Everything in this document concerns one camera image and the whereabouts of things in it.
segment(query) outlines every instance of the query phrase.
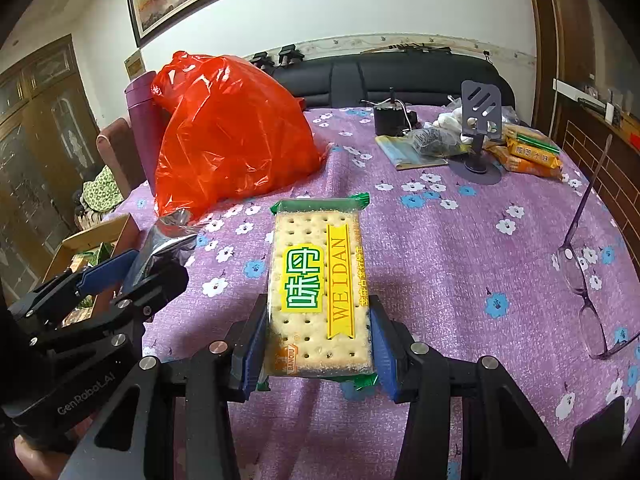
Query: white wall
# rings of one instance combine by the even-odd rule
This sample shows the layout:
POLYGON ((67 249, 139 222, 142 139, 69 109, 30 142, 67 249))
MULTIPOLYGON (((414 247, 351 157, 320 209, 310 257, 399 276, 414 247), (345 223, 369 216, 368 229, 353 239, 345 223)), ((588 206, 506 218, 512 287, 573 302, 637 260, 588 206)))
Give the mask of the white wall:
MULTIPOLYGON (((147 69, 158 70, 175 50, 246 56, 300 41, 392 32, 536 53, 531 0, 218 0, 156 37, 142 54, 147 69)), ((126 0, 94 0, 75 23, 73 41, 87 97, 104 127, 126 113, 123 62, 136 49, 126 0)), ((518 103, 524 116, 532 104, 518 103)))

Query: blue gripper pad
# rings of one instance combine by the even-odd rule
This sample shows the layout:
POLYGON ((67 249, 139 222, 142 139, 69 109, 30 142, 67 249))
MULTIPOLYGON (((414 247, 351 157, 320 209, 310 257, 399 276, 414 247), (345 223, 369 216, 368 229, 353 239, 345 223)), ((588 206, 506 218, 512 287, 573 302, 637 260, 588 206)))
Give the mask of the blue gripper pad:
POLYGON ((246 358, 242 366, 242 390, 246 398, 255 390, 264 362, 264 347, 267 343, 267 309, 262 310, 262 315, 255 329, 253 338, 249 343, 246 358))
POLYGON ((398 362, 393 356, 385 336, 383 334, 380 323, 378 322, 378 314, 375 309, 369 309, 371 315, 371 339, 373 346, 373 362, 376 365, 376 373, 382 384, 382 388, 391 397, 392 400, 397 399, 398 395, 398 362))
POLYGON ((93 269, 86 270, 78 284, 78 292, 81 297, 96 296, 106 288, 124 280, 137 257, 138 251, 129 249, 118 256, 109 258, 93 269))

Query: purple thermos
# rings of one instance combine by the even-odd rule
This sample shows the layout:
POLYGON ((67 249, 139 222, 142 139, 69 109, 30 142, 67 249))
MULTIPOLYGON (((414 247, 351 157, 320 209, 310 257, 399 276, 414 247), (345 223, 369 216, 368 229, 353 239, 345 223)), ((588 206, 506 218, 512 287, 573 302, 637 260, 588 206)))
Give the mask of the purple thermos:
POLYGON ((124 91, 138 155, 153 195, 156 194, 158 155, 164 130, 171 118, 151 95, 151 83, 155 76, 154 71, 146 72, 135 78, 124 91))

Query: glasses frame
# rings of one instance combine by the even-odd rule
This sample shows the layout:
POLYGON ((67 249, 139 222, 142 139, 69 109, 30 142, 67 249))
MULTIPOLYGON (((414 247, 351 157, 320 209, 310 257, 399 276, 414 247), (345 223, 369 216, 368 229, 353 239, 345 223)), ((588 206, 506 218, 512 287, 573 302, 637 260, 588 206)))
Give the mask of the glasses frame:
POLYGON ((582 267, 580 266, 580 263, 578 262, 578 256, 574 251, 574 248, 571 245, 571 240, 574 238, 575 235, 575 231, 578 228, 578 222, 580 221, 580 216, 582 216, 582 212, 584 210, 584 206, 587 203, 587 199, 589 197, 589 195, 591 194, 591 189, 593 188, 593 183, 596 180, 596 177, 598 176, 598 172, 600 171, 600 168, 602 167, 604 160, 607 156, 607 153, 609 152, 609 147, 611 146, 611 139, 612 139, 612 135, 609 134, 609 137, 607 137, 607 142, 605 144, 604 150, 602 151, 602 156, 600 157, 600 160, 598 161, 598 165, 596 166, 596 169, 593 171, 593 174, 591 175, 590 181, 589 181, 589 185, 587 186, 587 190, 584 192, 583 196, 582 196, 582 200, 580 200, 580 205, 578 206, 578 211, 575 212, 574 215, 574 219, 571 222, 571 225, 569 225, 569 230, 566 233, 566 236, 564 237, 564 242, 562 242, 562 245, 558 248, 558 251, 556 253, 556 257, 558 258, 558 263, 560 262, 564 262, 565 260, 569 260, 571 261, 571 265, 575 265, 577 267, 578 270, 580 270, 580 275, 582 276, 582 290, 578 290, 576 288, 573 287, 573 285, 571 284, 571 282, 569 281, 569 278, 565 272, 566 269, 566 264, 562 264, 562 275, 564 277, 564 280, 566 281, 566 284, 569 287, 569 290, 572 291, 572 293, 577 294, 578 296, 580 296, 584 302, 582 308, 580 309, 579 313, 578 313, 578 322, 580 323, 580 336, 582 338, 582 342, 584 344, 584 347, 586 348, 587 354, 589 355, 589 357, 591 359, 599 359, 599 360, 606 360, 609 359, 610 357, 612 357, 614 354, 617 354, 618 352, 620 352, 623 348, 625 348, 626 346, 630 345, 633 341, 635 341, 635 339, 638 339, 638 337, 640 337, 640 332, 636 333, 632 338, 628 339, 627 341, 620 341, 615 343, 615 345, 613 345, 610 349, 609 346, 607 345, 607 338, 605 336, 604 333, 604 328, 602 326, 602 320, 600 319, 600 316, 598 315, 598 311, 596 310, 596 307, 593 306, 593 302, 591 301, 591 299, 589 298, 589 293, 588 293, 588 288, 587 288, 587 280, 584 277, 584 272, 582 271, 582 267), (568 258, 566 256, 566 251, 569 250, 572 253, 572 258, 568 258), (591 313, 595 316, 595 319, 598 321, 599 325, 600 325, 600 333, 602 334, 602 347, 604 348, 604 351, 601 352, 600 354, 593 354, 591 352, 591 349, 589 348, 589 345, 587 343, 587 338, 584 335, 584 327, 582 325, 582 316, 584 314, 584 312, 586 310, 591 311, 591 313))

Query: black headboard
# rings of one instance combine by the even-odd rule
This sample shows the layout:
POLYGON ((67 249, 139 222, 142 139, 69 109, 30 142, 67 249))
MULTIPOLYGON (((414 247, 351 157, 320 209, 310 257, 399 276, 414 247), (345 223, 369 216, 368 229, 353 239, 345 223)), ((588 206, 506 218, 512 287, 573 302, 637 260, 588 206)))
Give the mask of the black headboard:
POLYGON ((295 97, 305 98, 307 108, 355 107, 362 99, 383 101, 389 87, 408 104, 447 105, 447 95, 460 97, 466 79, 495 84, 502 105, 515 108, 513 90, 495 66, 445 50, 322 57, 269 72, 295 97))

